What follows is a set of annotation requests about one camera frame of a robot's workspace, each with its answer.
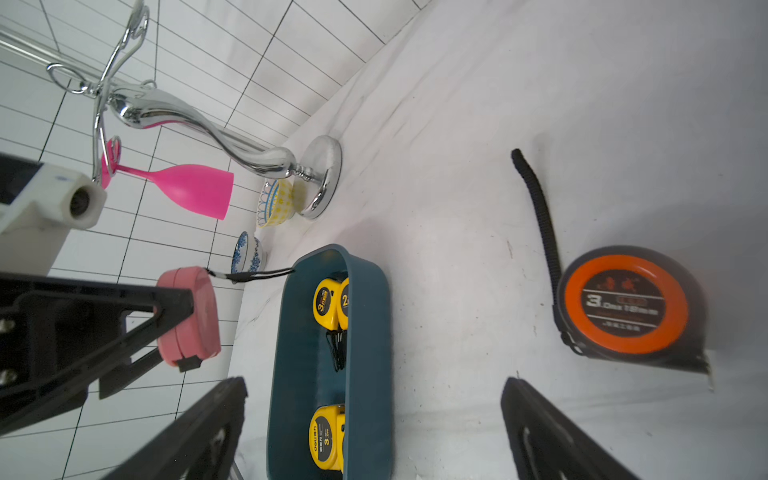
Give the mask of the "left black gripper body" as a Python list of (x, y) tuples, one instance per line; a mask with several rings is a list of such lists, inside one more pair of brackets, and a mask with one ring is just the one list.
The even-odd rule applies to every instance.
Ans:
[(90, 227), (90, 178), (68, 168), (1, 156), (1, 433), (33, 423), (23, 410), (56, 370), (53, 340), (37, 306), (16, 304), (48, 275), (73, 229)]

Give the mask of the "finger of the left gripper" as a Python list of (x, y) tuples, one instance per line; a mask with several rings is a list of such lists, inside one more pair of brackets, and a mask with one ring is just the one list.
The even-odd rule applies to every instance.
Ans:
[(137, 360), (128, 358), (98, 380), (99, 398), (107, 399), (133, 384), (162, 362), (158, 348), (153, 348)]
[(187, 289), (99, 282), (35, 285), (35, 390), (76, 395), (193, 312)]

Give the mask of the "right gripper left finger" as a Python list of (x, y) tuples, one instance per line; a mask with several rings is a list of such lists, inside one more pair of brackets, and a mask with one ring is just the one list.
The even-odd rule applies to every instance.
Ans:
[(227, 378), (148, 444), (109, 472), (108, 479), (227, 479), (244, 423), (243, 378)]

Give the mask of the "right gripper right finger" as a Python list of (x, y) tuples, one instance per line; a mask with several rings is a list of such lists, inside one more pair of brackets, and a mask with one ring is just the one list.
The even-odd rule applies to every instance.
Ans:
[(527, 381), (507, 379), (501, 409), (520, 479), (637, 479)]

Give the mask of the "pink tape measure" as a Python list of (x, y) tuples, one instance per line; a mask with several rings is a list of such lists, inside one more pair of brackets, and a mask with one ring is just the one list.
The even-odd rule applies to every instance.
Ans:
[(209, 272), (203, 267), (178, 268), (163, 273), (157, 286), (189, 290), (194, 306), (189, 317), (157, 340), (160, 355), (182, 373), (198, 369), (204, 360), (221, 352), (218, 308)]

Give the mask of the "orange black tape measure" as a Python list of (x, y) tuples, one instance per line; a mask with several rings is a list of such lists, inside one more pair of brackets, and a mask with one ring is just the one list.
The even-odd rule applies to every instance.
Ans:
[(541, 183), (519, 149), (511, 161), (529, 192), (561, 341), (591, 359), (710, 375), (707, 305), (693, 275), (657, 251), (601, 247), (563, 267)]

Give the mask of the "yellow tape measure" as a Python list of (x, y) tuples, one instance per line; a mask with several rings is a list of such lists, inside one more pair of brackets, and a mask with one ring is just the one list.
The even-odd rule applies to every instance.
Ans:
[(338, 320), (342, 330), (347, 330), (349, 326), (349, 278), (345, 278), (339, 287)]
[(341, 283), (332, 278), (323, 279), (317, 286), (313, 297), (313, 315), (315, 321), (329, 331), (341, 328), (339, 320), (337, 294)]
[(309, 427), (309, 449), (315, 465), (322, 470), (344, 471), (345, 406), (319, 407)]

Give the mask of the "teal plastic storage box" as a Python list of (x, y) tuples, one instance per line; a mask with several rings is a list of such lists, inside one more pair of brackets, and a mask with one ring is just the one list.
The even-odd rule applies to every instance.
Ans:
[[(381, 268), (329, 244), (297, 260), (282, 295), (266, 464), (270, 479), (388, 479), (393, 473), (393, 375), (390, 288)], [(344, 368), (336, 370), (326, 330), (313, 317), (316, 288), (347, 277), (349, 330)], [(344, 405), (344, 468), (323, 470), (311, 457), (311, 418)]]

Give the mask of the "blue white ceramic dish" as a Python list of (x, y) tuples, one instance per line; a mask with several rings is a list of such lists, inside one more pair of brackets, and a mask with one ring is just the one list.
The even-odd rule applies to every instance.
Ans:
[(238, 237), (232, 261), (231, 273), (257, 273), (265, 268), (266, 254), (261, 241), (247, 231)]

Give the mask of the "pink plastic wine glass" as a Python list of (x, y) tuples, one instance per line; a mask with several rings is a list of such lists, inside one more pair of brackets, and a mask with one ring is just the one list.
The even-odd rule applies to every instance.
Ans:
[(192, 213), (224, 220), (234, 187), (232, 172), (205, 165), (185, 164), (148, 172), (120, 164), (122, 145), (115, 136), (106, 143), (102, 155), (102, 186), (106, 188), (116, 173), (154, 184), (168, 199)]

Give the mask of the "chrome wine glass rack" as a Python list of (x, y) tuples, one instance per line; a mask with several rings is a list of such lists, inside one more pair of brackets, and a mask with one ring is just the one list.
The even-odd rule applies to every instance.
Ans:
[(142, 1), (135, 2), (124, 31), (101, 70), (8, 27), (1, 30), (1, 46), (43, 66), (52, 80), (63, 74), (76, 81), (71, 94), (93, 100), (91, 181), (102, 188), (102, 155), (106, 153), (107, 141), (112, 139), (105, 132), (105, 114), (111, 112), (122, 124), (137, 130), (177, 124), (202, 133), (245, 170), (266, 180), (291, 179), (295, 212), (306, 219), (319, 217), (329, 206), (340, 181), (340, 143), (321, 135), (310, 143), (303, 157), (297, 158), (287, 148), (267, 149), (218, 127), (192, 105), (159, 89), (153, 80), (119, 80), (117, 74), (122, 66), (143, 46), (150, 22), (149, 7)]

